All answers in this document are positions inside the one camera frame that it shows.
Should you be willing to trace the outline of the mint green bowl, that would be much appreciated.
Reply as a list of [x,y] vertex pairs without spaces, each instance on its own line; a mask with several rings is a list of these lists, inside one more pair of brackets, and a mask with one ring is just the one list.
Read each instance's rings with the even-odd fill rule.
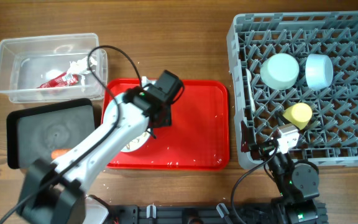
[[260,68],[262,81],[274,90],[291,88],[298,78],[300,66],[295,57],[279,53],[268,58]]

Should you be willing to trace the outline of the white tissue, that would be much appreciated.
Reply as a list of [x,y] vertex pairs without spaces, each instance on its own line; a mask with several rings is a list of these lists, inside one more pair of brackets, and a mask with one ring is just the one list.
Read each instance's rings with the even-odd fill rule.
[[70,62],[70,67],[67,70],[67,74],[80,76],[81,85],[85,85],[86,76],[90,74],[91,71],[93,71],[93,68],[95,68],[97,65],[98,62],[96,61],[96,59],[94,59],[93,57],[85,57],[76,62]]

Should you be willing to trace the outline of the red snack wrapper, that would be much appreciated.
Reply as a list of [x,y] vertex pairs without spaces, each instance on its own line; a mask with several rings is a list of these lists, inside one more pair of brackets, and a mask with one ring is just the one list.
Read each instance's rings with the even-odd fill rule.
[[46,83],[43,83],[39,88],[55,88],[55,87],[64,87],[76,85],[79,82],[79,76],[77,74],[70,74],[63,72],[54,79],[49,80]]

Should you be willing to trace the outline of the white plastic spoon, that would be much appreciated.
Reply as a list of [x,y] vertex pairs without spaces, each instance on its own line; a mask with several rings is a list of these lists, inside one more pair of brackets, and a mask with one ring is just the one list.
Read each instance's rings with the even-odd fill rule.
[[253,113],[255,113],[255,111],[256,111],[255,102],[254,102],[254,96],[253,96],[253,91],[252,91],[252,87],[251,87],[252,75],[248,69],[246,69],[246,78],[247,78],[247,89],[248,89],[251,111]]

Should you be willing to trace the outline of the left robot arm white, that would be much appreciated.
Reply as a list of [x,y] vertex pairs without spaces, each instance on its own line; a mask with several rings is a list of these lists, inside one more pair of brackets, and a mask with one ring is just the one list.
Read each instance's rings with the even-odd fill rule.
[[86,194],[107,164],[144,132],[166,126],[170,107],[184,93],[183,82],[164,70],[155,83],[139,84],[113,99],[115,113],[87,138],[49,162],[37,159],[27,169],[13,213],[29,223],[83,223],[96,209]]

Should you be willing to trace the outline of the orange carrot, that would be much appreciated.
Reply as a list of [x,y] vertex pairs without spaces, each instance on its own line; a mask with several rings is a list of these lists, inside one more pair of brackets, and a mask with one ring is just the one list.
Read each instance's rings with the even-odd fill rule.
[[68,151],[70,151],[69,149],[56,149],[51,153],[51,158],[54,160],[64,154],[66,154]]

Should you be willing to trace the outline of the light blue plate with rice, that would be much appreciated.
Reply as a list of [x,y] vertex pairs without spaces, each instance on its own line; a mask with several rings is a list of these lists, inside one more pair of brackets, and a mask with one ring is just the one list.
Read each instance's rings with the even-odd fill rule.
[[[107,105],[103,113],[103,122],[114,120],[113,117],[116,115],[115,107],[112,101]],[[148,131],[150,131],[150,128],[124,146],[121,152],[130,153],[140,149],[150,138]]]

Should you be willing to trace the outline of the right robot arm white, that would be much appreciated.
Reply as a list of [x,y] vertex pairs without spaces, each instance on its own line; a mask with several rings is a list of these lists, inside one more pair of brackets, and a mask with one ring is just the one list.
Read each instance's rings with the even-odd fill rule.
[[234,204],[237,187],[261,167],[275,182],[279,198],[272,199],[272,213],[279,223],[311,223],[319,218],[315,198],[319,197],[319,169],[307,160],[294,162],[288,151],[298,144],[299,129],[291,123],[280,126],[274,137],[257,144],[245,122],[241,123],[241,151],[262,162],[243,174],[231,191],[231,208],[236,218],[245,223]]

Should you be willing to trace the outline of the yellow plastic cup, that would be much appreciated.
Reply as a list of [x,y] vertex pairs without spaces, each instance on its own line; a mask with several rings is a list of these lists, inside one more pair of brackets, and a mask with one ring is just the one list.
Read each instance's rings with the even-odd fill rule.
[[304,129],[312,118],[313,112],[306,103],[297,103],[287,108],[283,117],[291,124],[295,125],[299,130]]

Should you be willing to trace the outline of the light blue bowl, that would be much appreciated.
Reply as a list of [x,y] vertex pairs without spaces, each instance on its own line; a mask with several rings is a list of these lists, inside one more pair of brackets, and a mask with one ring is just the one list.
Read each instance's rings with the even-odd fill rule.
[[305,77],[314,91],[329,87],[333,82],[333,63],[327,55],[310,54],[306,59]]

